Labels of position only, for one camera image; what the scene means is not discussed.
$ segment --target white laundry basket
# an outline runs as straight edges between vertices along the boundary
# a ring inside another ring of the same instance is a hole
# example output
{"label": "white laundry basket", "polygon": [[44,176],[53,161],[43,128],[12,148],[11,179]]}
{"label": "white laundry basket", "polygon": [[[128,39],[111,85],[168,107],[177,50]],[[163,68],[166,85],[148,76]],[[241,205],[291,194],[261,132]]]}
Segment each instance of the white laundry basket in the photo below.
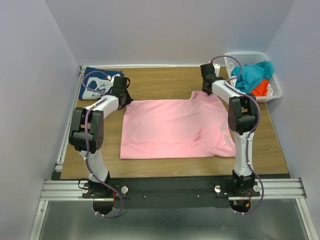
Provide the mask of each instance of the white laundry basket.
{"label": "white laundry basket", "polygon": [[[225,55],[232,56],[236,58],[242,65],[247,64],[257,64],[260,62],[269,61],[267,55],[263,52],[259,51],[234,51],[234,52],[227,52]],[[226,72],[228,74],[228,77],[231,78],[231,70],[229,68],[229,63],[233,63],[236,67],[239,66],[235,60],[233,60],[230,57],[225,57],[225,67]],[[271,88],[273,90],[272,96],[257,96],[256,101],[258,103],[266,103],[270,101],[271,99],[277,99],[282,96],[282,90],[280,88],[278,79],[275,75],[275,73],[272,74],[271,78],[269,79],[269,83],[271,85]]]}

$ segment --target pink cloth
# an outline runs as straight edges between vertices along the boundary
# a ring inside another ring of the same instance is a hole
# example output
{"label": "pink cloth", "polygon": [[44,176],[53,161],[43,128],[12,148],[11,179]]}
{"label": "pink cloth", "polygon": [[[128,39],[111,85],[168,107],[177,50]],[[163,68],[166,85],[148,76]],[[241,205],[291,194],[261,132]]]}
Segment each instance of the pink cloth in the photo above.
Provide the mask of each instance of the pink cloth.
{"label": "pink cloth", "polygon": [[220,99],[193,91],[187,100],[143,100],[126,106],[121,159],[234,157],[228,113]]}

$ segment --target wall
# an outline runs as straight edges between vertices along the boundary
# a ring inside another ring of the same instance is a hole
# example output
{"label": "wall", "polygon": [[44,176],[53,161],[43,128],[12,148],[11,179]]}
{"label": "wall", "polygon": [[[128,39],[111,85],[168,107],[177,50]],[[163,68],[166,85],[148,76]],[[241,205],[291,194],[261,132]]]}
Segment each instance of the wall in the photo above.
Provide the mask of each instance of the wall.
{"label": "wall", "polygon": [[265,51],[294,0],[45,0],[80,65],[202,64]]}
{"label": "wall", "polygon": [[268,106],[290,173],[302,178],[320,236],[320,1],[296,0],[266,53],[283,97]]}
{"label": "wall", "polygon": [[63,138],[79,67],[43,0],[0,8],[0,239],[28,239]]}

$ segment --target wooden table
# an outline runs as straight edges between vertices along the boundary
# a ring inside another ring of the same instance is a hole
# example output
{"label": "wooden table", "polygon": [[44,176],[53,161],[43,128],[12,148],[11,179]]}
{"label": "wooden table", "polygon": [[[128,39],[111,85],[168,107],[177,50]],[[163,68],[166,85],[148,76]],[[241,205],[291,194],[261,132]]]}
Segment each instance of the wooden table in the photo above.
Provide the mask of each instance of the wooden table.
{"label": "wooden table", "polygon": [[[134,100],[188,99],[192,91],[201,91],[199,67],[122,69],[131,79],[129,93]],[[220,76],[227,78],[225,68]],[[94,101],[78,100],[78,107]],[[266,104],[260,103],[261,122],[253,141],[253,167],[258,174],[286,174],[287,165],[269,116]],[[121,160],[120,143],[125,109],[112,112],[104,120],[104,142],[101,148],[104,164],[113,178],[181,177],[230,175],[235,158],[206,157],[179,159]],[[67,146],[62,179],[87,178],[83,159],[74,147]]]}

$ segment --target teal cloth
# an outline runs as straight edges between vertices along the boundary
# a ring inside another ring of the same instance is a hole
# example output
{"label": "teal cloth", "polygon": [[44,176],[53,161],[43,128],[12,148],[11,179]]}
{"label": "teal cloth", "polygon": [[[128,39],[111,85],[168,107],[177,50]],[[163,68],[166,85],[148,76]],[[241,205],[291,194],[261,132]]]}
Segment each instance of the teal cloth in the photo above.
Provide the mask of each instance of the teal cloth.
{"label": "teal cloth", "polygon": [[[236,66],[232,71],[232,76],[237,76],[240,67]],[[269,80],[275,69],[271,62],[262,61],[256,64],[242,66],[242,74],[236,79],[235,88],[243,93],[249,94],[263,79]]]}

